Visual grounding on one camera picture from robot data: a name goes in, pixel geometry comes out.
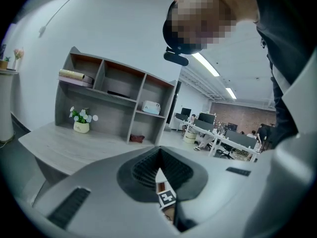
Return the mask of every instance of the white cylindrical pillar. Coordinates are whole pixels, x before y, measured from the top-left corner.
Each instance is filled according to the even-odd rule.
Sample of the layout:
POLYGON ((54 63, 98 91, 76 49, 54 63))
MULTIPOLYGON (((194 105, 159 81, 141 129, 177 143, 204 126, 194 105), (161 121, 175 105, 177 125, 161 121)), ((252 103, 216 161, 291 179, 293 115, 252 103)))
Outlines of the white cylindrical pillar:
POLYGON ((0 70, 0 142, 13 139, 14 131, 11 120, 11 86, 16 71, 0 70))

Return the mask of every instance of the shelf compartment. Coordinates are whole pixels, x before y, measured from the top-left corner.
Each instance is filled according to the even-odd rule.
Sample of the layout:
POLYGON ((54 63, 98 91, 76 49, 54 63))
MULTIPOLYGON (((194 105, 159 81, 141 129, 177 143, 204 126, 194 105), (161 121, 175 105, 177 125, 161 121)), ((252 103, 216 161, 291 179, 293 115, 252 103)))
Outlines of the shelf compartment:
POLYGON ((173 94, 173 84, 147 75, 138 102, 138 110, 141 110, 144 101, 152 101, 160 104, 159 116, 167 117, 173 94))
POLYGON ((98 121, 92 121, 90 123, 90 130, 120 136, 123 140, 126 140, 136 103, 131 102, 133 104, 131 107, 124 106, 99 98, 91 98, 91 96, 86 93, 95 94, 95 92, 85 88, 78 88, 73 91, 72 87, 68 86, 68 88, 66 88, 64 84, 60 87, 63 92, 63 101, 59 102, 55 110, 56 125, 65 123, 74 124, 74 119, 69 118, 69 110, 71 107, 74 106, 75 110, 79 112, 84 108, 89 108, 89 114, 97 115, 99 118, 98 121))
POLYGON ((163 118, 163 119, 165 119, 165 117, 163 117, 163 116, 159 116, 159 115, 147 113, 147 112, 144 112, 144 111, 142 111, 142 110, 137 110, 136 112, 139 113, 139 114, 147 115, 147 116, 152 116, 152 117, 158 117, 158 118, 163 118))
POLYGON ((104 60, 98 71, 94 89, 115 92, 137 100, 145 73, 119 63, 104 60))
POLYGON ((96 98, 103 101, 113 102, 119 105, 128 106, 134 108, 136 105, 135 100, 127 99, 121 96, 105 93, 96 89, 88 88, 88 87, 82 87, 77 86, 73 84, 69 84, 63 81, 59 82, 60 84, 67 84, 68 91, 76 92, 85 96, 89 96, 92 98, 96 98))
POLYGON ((144 136, 146 142, 157 145, 164 125, 165 119, 155 116, 145 116, 143 113, 136 112, 131 134, 144 136))
POLYGON ((102 59, 69 53, 63 69, 83 73, 96 79, 102 59))

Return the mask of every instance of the ceiling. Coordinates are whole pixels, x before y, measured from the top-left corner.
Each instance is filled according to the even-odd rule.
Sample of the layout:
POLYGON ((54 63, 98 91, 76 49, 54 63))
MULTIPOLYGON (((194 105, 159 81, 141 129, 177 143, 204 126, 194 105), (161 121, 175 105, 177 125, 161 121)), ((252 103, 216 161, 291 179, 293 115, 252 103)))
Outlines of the ceiling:
MULTIPOLYGON (((30 0, 28 8, 38 7, 44 0, 30 0)), ((192 56, 186 56, 189 65, 182 67, 179 80, 212 101, 274 110, 271 74, 266 58, 267 50, 261 47, 261 37, 251 22, 241 22, 236 31, 213 44, 201 54, 220 74, 214 77, 192 56), (230 87, 237 100, 225 90, 230 87)))

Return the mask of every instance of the gray shelf unit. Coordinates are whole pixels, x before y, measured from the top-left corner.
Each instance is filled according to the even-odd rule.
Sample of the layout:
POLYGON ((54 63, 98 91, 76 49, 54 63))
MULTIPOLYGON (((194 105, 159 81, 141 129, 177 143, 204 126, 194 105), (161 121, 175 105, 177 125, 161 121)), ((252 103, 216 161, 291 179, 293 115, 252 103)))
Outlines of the gray shelf unit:
POLYGON ((129 143, 130 134, 143 135, 147 143, 158 145, 164 130, 177 81, 169 83, 141 70, 102 57, 81 53, 73 47, 63 69, 94 78, 93 88, 60 81, 55 102, 55 125, 73 124, 69 118, 76 110, 89 108, 98 115, 90 130, 116 135, 129 143), (110 94, 108 91, 127 96, 110 94), (160 103, 159 115, 141 111, 143 101, 160 103))

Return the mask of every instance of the curved desk surface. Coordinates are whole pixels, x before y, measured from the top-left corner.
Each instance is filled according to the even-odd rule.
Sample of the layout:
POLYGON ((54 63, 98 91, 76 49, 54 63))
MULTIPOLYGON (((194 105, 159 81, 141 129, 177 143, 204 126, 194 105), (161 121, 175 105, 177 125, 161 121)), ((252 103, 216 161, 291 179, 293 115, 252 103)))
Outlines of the curved desk surface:
POLYGON ((113 157, 152 144, 130 143, 125 139, 89 131, 75 132, 71 124, 56 126, 51 122, 19 138, 20 143, 46 165, 66 175, 101 159, 113 157))

